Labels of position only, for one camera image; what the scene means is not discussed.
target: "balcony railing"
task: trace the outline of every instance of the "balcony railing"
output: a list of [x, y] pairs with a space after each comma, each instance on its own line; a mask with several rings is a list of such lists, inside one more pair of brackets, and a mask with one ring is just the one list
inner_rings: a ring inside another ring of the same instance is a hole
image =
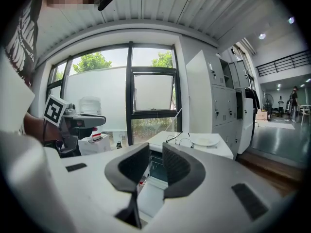
[[309, 50], [289, 55], [287, 57], [274, 60], [272, 62], [260, 65], [257, 68], [259, 76], [285, 71], [305, 65], [311, 65], [311, 54]]

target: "cardboard box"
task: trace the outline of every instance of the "cardboard box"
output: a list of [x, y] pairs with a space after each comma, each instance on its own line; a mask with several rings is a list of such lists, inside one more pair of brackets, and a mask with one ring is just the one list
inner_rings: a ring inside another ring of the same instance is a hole
[[256, 114], [256, 120], [268, 120], [268, 112], [258, 110]]

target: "small bottle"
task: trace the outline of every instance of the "small bottle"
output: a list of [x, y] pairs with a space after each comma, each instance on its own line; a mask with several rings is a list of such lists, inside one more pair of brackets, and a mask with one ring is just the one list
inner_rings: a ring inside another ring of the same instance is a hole
[[117, 149], [121, 149], [122, 148], [122, 145], [121, 145], [121, 142], [117, 142]]

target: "wooden floor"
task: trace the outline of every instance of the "wooden floor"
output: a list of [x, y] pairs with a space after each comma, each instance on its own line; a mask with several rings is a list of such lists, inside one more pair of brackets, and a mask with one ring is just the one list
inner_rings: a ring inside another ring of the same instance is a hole
[[296, 191], [303, 179], [303, 170], [278, 163], [245, 151], [236, 159], [252, 172], [266, 179], [282, 196]]

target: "ceiling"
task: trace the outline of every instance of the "ceiling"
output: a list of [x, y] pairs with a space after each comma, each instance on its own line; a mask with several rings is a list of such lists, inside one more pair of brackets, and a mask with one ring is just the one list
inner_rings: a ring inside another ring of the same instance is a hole
[[[276, 14], [274, 18], [266, 21], [260, 29], [253, 31], [250, 35], [248, 35], [246, 38], [255, 51], [260, 47], [266, 46], [287, 34], [296, 33], [298, 34], [297, 37], [303, 39], [303, 37], [300, 36], [297, 23], [288, 23], [288, 18], [288, 16], [285, 16], [281, 13]], [[258, 38], [260, 33], [265, 33], [266, 38], [260, 40]]]
[[156, 20], [209, 36], [225, 50], [264, 25], [272, 0], [113, 0], [103, 11], [47, 8], [38, 20], [38, 57], [64, 39], [110, 22]]
[[281, 84], [281, 89], [289, 89], [289, 88], [293, 88], [294, 86], [297, 86], [298, 88], [300, 88], [300, 85], [302, 84], [305, 84], [304, 87], [311, 87], [311, 81], [306, 83], [307, 79], [311, 79], [311, 74], [296, 76], [296, 77], [273, 81], [273, 82], [262, 83], [260, 85], [261, 85], [262, 90], [266, 92], [276, 91], [277, 85], [279, 83]]

